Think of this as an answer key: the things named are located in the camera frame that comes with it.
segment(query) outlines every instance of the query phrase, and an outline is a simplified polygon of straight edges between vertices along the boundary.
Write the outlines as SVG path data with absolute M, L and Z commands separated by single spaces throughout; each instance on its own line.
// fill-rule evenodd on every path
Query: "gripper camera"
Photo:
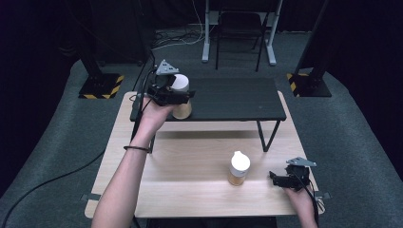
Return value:
M 288 166 L 285 168 L 287 176 L 277 176 L 272 171 L 269 172 L 270 179 L 273 184 L 283 188 L 293 188 L 299 191 L 304 186 L 309 185 L 309 167 L 317 166 L 315 162 L 307 161 L 301 157 L 297 157 L 287 161 Z
M 159 106 L 186 104 L 195 96 L 195 91 L 174 91 L 171 86 L 176 80 L 179 70 L 166 60 L 162 60 L 156 70 L 154 80 L 148 85 L 147 95 Z

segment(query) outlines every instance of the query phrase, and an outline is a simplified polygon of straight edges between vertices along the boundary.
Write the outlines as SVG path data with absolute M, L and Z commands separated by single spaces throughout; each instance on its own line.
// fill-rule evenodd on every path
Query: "white lid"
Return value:
M 173 90 L 186 92 L 189 90 L 189 79 L 183 74 L 175 74 L 175 82 L 171 86 Z
M 246 171 L 251 165 L 249 158 L 240 151 L 235 151 L 231 160 L 232 166 L 238 171 Z

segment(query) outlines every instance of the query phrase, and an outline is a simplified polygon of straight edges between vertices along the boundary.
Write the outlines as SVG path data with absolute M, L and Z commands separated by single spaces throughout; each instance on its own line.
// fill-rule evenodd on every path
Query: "wooden table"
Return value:
M 125 94 L 91 193 L 102 195 L 130 141 L 129 120 L 135 92 Z M 287 119 L 278 128 L 267 153 L 262 152 L 255 122 L 167 122 L 158 131 L 148 155 L 135 216 L 138 218 L 194 218 L 294 215 L 283 190 L 267 178 L 269 171 L 285 176 L 286 161 L 306 158 L 282 94 Z M 275 122 L 262 122 L 270 135 Z M 234 151 L 251 160 L 241 186 L 227 180 Z M 314 176 L 311 181 L 317 190 Z M 97 200 L 90 199 L 92 218 Z

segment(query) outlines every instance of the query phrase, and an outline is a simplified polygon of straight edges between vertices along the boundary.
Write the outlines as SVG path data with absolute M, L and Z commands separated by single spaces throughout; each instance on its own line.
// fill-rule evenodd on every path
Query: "black cable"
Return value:
M 144 79 L 143 79 L 143 86 L 141 87 L 140 93 L 138 93 L 140 95 L 140 96 L 138 96 L 138 99 L 140 99 L 139 100 L 139 108 L 138 108 L 138 111 L 137 111 L 136 121 L 135 121 L 134 126 L 133 126 L 133 132 L 131 134 L 131 139 L 130 140 L 133 140 L 134 136 L 137 133 L 137 130 L 139 129 L 140 121 L 142 120 L 143 111 L 144 111 L 144 109 L 143 109 L 143 102 L 144 102 L 143 99 L 144 99 L 144 93 L 145 93 L 145 86 L 147 85 L 147 80 L 148 80 L 149 75 L 151 73 L 155 72 L 155 70 L 156 70 L 155 67 L 151 68 L 148 71 L 148 73 L 145 75 Z
M 315 198 L 315 189 L 314 187 L 312 187 L 312 191 L 313 193 L 311 193 L 308 188 L 305 186 L 305 184 L 303 183 L 303 181 L 299 178 L 299 176 L 294 172 L 291 171 L 294 176 L 296 176 L 296 178 L 299 180 L 299 182 L 301 183 L 302 187 L 305 189 L 305 191 L 308 193 L 308 195 L 310 196 L 311 200 L 312 200 L 312 204 L 314 206 L 314 217 L 315 217 L 315 222 L 317 223 L 317 227 L 319 227 L 319 212 L 317 210 L 317 200 Z
M 104 41 L 103 39 L 101 39 L 99 36 L 97 36 L 93 31 L 91 31 L 91 29 L 89 29 L 86 25 L 84 25 L 75 15 L 72 11 L 70 11 L 71 17 L 72 19 L 81 27 L 83 28 L 88 34 L 90 34 L 92 37 L 94 37 L 96 40 L 98 40 L 100 43 L 102 43 L 105 47 L 109 48 L 110 50 L 112 50 L 113 52 L 117 53 L 118 55 L 120 55 L 121 57 L 127 59 L 127 60 L 131 60 L 131 61 L 137 61 L 136 59 L 133 59 L 130 56 L 127 56 L 123 53 L 121 53 L 118 49 L 116 49 L 115 47 L 113 47 L 112 45 L 108 44 L 106 41 Z M 158 44 L 159 40 L 162 40 L 162 38 L 160 39 L 156 39 L 153 44 L 150 44 L 150 48 L 163 48 L 165 46 L 165 43 L 170 43 L 170 42 L 179 42 L 179 41 L 183 41 L 185 42 L 185 39 L 190 39 L 192 38 L 194 35 L 198 35 L 198 34 L 202 34 L 202 28 L 201 28 L 201 32 L 199 32 L 198 30 L 190 30 L 189 32 L 186 32 L 186 27 L 185 27 L 185 34 L 184 35 L 178 35 L 178 36 L 174 36 L 174 37 L 169 37 L 169 35 L 167 35 L 166 33 L 166 37 L 167 39 L 163 40 L 161 43 Z
M 143 108 L 143 111 L 145 111 L 145 108 L 148 107 L 148 104 L 150 104 L 151 101 L 152 101 L 151 99 L 148 100 L 147 104 L 145 104 L 145 107 Z
M 154 66 L 155 66 L 155 56 L 154 56 L 154 53 L 152 52 L 152 50 L 150 50 L 150 56 L 148 57 L 147 62 L 148 62 L 148 60 L 149 60 L 150 58 L 152 59 L 152 64 L 151 64 L 151 68 L 148 70 L 148 72 L 149 72 L 150 70 L 153 70 L 153 69 L 154 69 Z M 143 65 L 142 70 L 141 70 L 140 73 L 139 73 L 139 76 L 137 76 L 136 82 L 134 83 L 134 86 L 133 86 L 133 88 L 131 89 L 132 91 L 134 91 L 134 89 L 136 89 L 136 86 L 137 86 L 137 83 L 139 82 L 140 76 L 143 74 L 144 68 L 145 68 L 145 64 Z
M 142 226 L 139 224 L 139 222 L 137 221 L 136 217 L 133 216 L 133 223 L 137 228 L 142 228 Z
M 41 183 L 41 184 L 38 184 L 37 186 L 33 187 L 32 189 L 30 189 L 26 194 L 24 194 L 24 196 L 22 196 L 18 201 L 16 201 L 16 202 L 11 206 L 11 208 L 9 209 L 9 211 L 7 212 L 7 214 L 6 214 L 6 216 L 5 216 L 4 220 L 3 220 L 3 223 L 2 223 L 2 226 L 1 226 L 1 227 L 2 227 L 2 228 L 6 228 L 7 220 L 9 219 L 9 216 L 11 215 L 12 211 L 15 209 L 15 207 L 18 205 L 18 203 L 20 203 L 27 195 L 29 195 L 30 193 L 32 193 L 32 192 L 35 191 L 36 189 L 38 189 L 38 188 L 44 186 L 45 184 L 48 184 L 48 183 L 50 183 L 50 182 L 53 182 L 53 181 L 59 180 L 59 179 L 61 179 L 61 178 L 67 177 L 68 175 L 74 174 L 74 173 L 76 173 L 76 172 L 78 172 L 78 171 L 80 171 L 80 170 L 82 170 L 82 169 L 88 167 L 89 165 L 91 165 L 92 163 L 94 163 L 95 161 L 97 161 L 104 153 L 105 153 L 105 150 L 104 150 L 101 154 L 99 154 L 95 159 L 93 159 L 92 161 L 88 162 L 88 163 L 85 164 L 84 166 L 79 167 L 79 168 L 77 168 L 77 169 L 75 169 L 75 170 L 73 170 L 73 171 L 71 171 L 71 172 L 68 172 L 68 173 L 66 173 L 66 174 L 64 174 L 64 175 L 61 175 L 61 176 L 59 176 L 59 177 L 57 177 L 57 178 L 47 180 L 47 181 L 45 181 L 45 182 L 43 182 L 43 183 Z
M 186 31 L 185 34 L 177 35 L 177 36 L 169 36 L 168 32 L 158 32 L 157 35 L 160 36 L 160 38 L 157 38 L 153 44 L 151 44 L 152 49 L 156 48 L 163 48 L 165 46 L 170 46 L 170 43 L 174 43 L 173 45 L 177 44 L 188 44 L 186 43 L 186 40 L 192 39 L 195 36 L 198 37 L 199 41 L 200 38 L 200 33 L 196 30 L 191 30 L 191 31 Z

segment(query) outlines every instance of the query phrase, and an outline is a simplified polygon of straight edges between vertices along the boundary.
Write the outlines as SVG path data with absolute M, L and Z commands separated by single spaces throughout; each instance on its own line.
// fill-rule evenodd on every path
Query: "cable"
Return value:
M 137 221 L 136 217 L 133 216 L 133 223 L 137 228 L 142 228 L 142 226 L 139 224 L 139 222 Z
M 148 105 L 150 104 L 151 101 L 152 100 L 150 99 L 150 100 L 148 100 L 147 104 L 145 104 L 145 107 L 143 108 L 143 112 L 145 111 L 145 108 L 148 107 Z
M 160 48 L 166 48 L 166 47 L 170 47 L 170 46 L 177 46 L 177 45 L 194 45 L 194 44 L 196 44 L 196 43 L 198 43 L 199 41 L 201 41 L 201 40 L 204 39 L 204 37 L 202 37 L 202 34 L 203 34 L 202 20 L 201 20 L 199 14 L 198 14 L 198 11 L 196 10 L 195 1 L 192 0 L 192 3 L 193 3 L 193 9 L 194 9 L 194 11 L 195 11 L 195 13 L 196 13 L 196 16 L 198 17 L 199 25 L 200 25 L 200 27 L 201 27 L 201 31 L 200 31 L 200 36 L 199 36 L 199 38 L 198 38 L 196 41 L 193 41 L 193 42 L 190 42 L 190 43 L 187 43 L 185 40 L 183 40 L 183 38 L 180 38 L 180 39 L 178 40 L 178 41 L 181 41 L 181 42 L 182 42 L 182 43 L 180 43 L 180 44 L 170 44 L 170 45 L 165 45 L 165 46 L 160 46 L 160 47 L 154 47 L 154 48 L 152 48 L 153 50 L 155 50 L 155 49 L 160 49 Z
M 148 73 L 145 75 L 144 80 L 143 80 L 143 86 L 140 90 L 140 93 L 138 93 L 140 96 L 138 96 L 139 100 L 139 109 L 137 111 L 137 116 L 136 116 L 136 120 L 133 126 L 133 132 L 131 134 L 131 138 L 130 140 L 133 140 L 134 136 L 136 135 L 137 130 L 139 129 L 140 126 L 140 121 L 142 120 L 142 116 L 143 116 L 143 102 L 144 102 L 144 93 L 145 93 L 145 86 L 146 86 L 146 82 L 148 80 L 148 76 L 153 73 L 156 70 L 155 67 L 151 68 Z
M 186 33 L 185 35 L 183 35 L 183 37 L 184 37 L 184 36 L 189 36 L 189 35 L 190 35 L 190 37 L 191 37 L 191 35 L 193 35 L 193 33 L 195 33 L 195 32 L 196 32 L 196 31 L 188 32 L 188 33 Z M 169 36 L 168 36 L 167 34 L 166 34 L 166 36 L 167 36 L 168 38 L 166 38 L 165 40 L 160 41 L 160 43 L 168 43 L 168 42 L 176 41 L 175 39 L 177 39 L 177 37 L 170 37 L 170 38 L 169 38 Z M 204 38 L 205 38 L 205 37 L 203 37 L 203 38 L 201 38 L 201 39 L 195 41 L 194 44 L 198 43 L 199 41 L 202 41 Z M 170 47 L 170 46 L 193 45 L 193 44 L 190 44 L 190 43 L 185 43 L 185 44 L 170 44 L 170 45 L 164 45 L 164 46 L 161 46 L 161 47 L 155 47 L 155 46 L 156 46 L 156 43 L 158 43 L 158 41 L 155 42 L 154 45 L 152 45 L 152 48 L 151 48 L 152 50 L 156 50 L 156 49 L 160 49 L 160 48 L 166 48 L 166 47 Z
M 38 188 L 40 188 L 40 187 L 42 187 L 42 186 L 44 186 L 44 185 L 46 185 L 46 184 L 48 184 L 48 183 L 50 183 L 50 182 L 57 181 L 57 180 L 59 180 L 59 179 L 61 179 L 61 178 L 67 177 L 67 176 L 69 176 L 69 175 L 71 175 L 71 174 L 74 174 L 74 173 L 76 173 L 76 172 L 78 172 L 78 171 L 80 171 L 80 170 L 82 170 L 82 169 L 88 167 L 89 165 L 91 165 L 92 163 L 94 163 L 95 161 L 97 161 L 104 153 L 105 153 L 105 150 L 104 150 L 103 152 L 101 152 L 101 154 L 99 154 L 95 159 L 93 159 L 92 161 L 88 162 L 88 163 L 85 164 L 84 166 L 79 167 L 79 168 L 77 168 L 77 169 L 75 169 L 75 170 L 73 170 L 73 171 L 71 171 L 71 172 L 68 172 L 68 173 L 66 173 L 66 174 L 64 174 L 64 175 L 61 175 L 61 176 L 59 176 L 59 177 L 57 177 L 57 178 L 47 180 L 47 181 L 45 181 L 45 182 L 43 182 L 43 183 L 41 183 L 41 184 L 36 185 L 36 186 L 33 187 L 32 189 L 30 189 L 26 194 L 24 194 L 24 196 L 22 196 L 18 201 L 16 201 L 16 202 L 11 206 L 11 208 L 9 209 L 9 211 L 7 212 L 7 214 L 6 214 L 6 216 L 5 216 L 4 220 L 3 220 L 3 223 L 2 223 L 2 226 L 1 226 L 1 227 L 2 227 L 2 228 L 6 228 L 7 220 L 9 219 L 9 216 L 11 215 L 12 211 L 15 209 L 15 207 L 16 207 L 27 195 L 29 195 L 30 193 L 32 193 L 32 192 L 35 191 L 36 189 L 38 189 Z
M 148 62 L 148 60 L 149 60 L 150 58 L 152 58 L 152 65 L 151 65 L 151 68 L 150 68 L 149 70 L 151 70 L 151 69 L 155 66 L 155 56 L 154 56 L 154 53 L 153 53 L 151 50 L 150 50 L 150 56 L 148 57 L 147 62 Z M 132 91 L 134 91 L 134 89 L 136 89 L 136 85 L 137 85 L 137 83 L 139 82 L 140 76 L 143 74 L 143 70 L 144 70 L 145 65 L 146 65 L 147 62 L 144 63 L 144 65 L 143 65 L 143 67 L 142 67 L 142 70 L 141 70 L 140 73 L 139 73 L 139 76 L 137 76 L 136 82 L 134 83 L 134 86 L 133 86 L 133 88 L 131 89 Z
M 305 186 L 305 184 L 303 183 L 303 181 L 299 178 L 299 176 L 292 170 L 291 171 L 294 176 L 296 176 L 296 178 L 299 180 L 299 182 L 301 183 L 302 187 L 305 189 L 305 191 L 308 193 L 308 195 L 310 196 L 311 200 L 312 200 L 312 204 L 314 206 L 314 217 L 315 217 L 315 222 L 317 223 L 317 227 L 319 227 L 319 212 L 317 210 L 317 200 L 315 198 L 315 189 L 312 186 L 312 191 L 313 193 L 311 193 L 308 188 Z
M 152 47 L 161 47 L 166 43 L 169 42 L 183 42 L 185 44 L 191 44 L 191 43 L 187 43 L 185 40 L 186 39 L 190 39 L 193 37 L 193 35 L 196 35 L 199 33 L 195 30 L 190 30 L 190 31 L 186 31 L 186 27 L 183 28 L 185 30 L 185 34 L 183 34 L 182 32 L 176 31 L 176 30 L 171 30 L 171 31 L 159 31 L 156 33 L 156 36 L 159 36 L 158 39 L 156 39 L 154 41 L 154 43 L 152 44 Z M 179 35 L 175 35 L 175 36 L 170 36 L 169 33 L 179 33 Z

